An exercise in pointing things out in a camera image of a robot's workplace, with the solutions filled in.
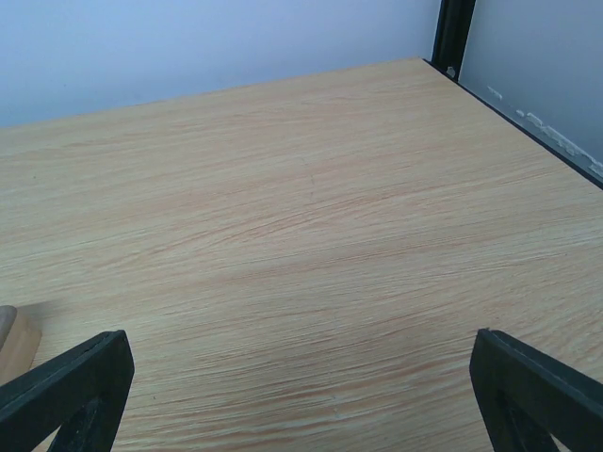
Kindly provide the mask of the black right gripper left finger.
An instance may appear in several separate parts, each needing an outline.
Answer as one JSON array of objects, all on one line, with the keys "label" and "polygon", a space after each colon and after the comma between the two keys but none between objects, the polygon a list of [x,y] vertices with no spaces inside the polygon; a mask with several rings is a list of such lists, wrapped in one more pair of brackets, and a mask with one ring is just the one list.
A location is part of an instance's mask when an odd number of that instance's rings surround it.
[{"label": "black right gripper left finger", "polygon": [[109,451],[135,373],[126,332],[104,331],[1,386],[1,449]]}]

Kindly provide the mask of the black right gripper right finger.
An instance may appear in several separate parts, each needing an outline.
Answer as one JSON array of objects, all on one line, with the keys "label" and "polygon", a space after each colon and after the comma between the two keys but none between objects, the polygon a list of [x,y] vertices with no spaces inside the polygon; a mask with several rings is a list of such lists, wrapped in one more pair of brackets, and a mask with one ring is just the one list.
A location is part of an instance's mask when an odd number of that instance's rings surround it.
[{"label": "black right gripper right finger", "polygon": [[602,384],[503,331],[480,329],[469,373],[496,451],[602,449]]}]

